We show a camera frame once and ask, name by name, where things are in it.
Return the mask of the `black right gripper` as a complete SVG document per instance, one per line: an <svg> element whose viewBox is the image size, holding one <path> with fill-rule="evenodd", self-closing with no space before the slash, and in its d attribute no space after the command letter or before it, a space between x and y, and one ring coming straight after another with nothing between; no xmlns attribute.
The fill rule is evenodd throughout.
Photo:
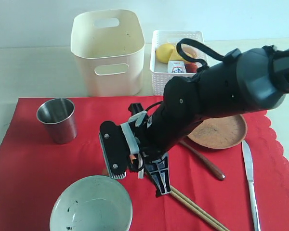
<svg viewBox="0 0 289 231"><path fill-rule="evenodd" d="M169 194L169 151L176 143L202 123L201 104L197 101L158 102L156 111L145 116L135 127L140 150L146 156L162 156L156 160L145 159L145 173L156 188L156 197Z"/></svg>

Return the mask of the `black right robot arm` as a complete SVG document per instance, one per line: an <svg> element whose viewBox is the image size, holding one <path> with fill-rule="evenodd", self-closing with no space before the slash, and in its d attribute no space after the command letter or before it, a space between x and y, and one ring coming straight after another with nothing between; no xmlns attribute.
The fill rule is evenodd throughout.
<svg viewBox="0 0 289 231"><path fill-rule="evenodd" d="M278 107L289 94L289 49L235 49L193 77L175 76L146 117L139 141L149 163L161 158L204 120Z"/></svg>

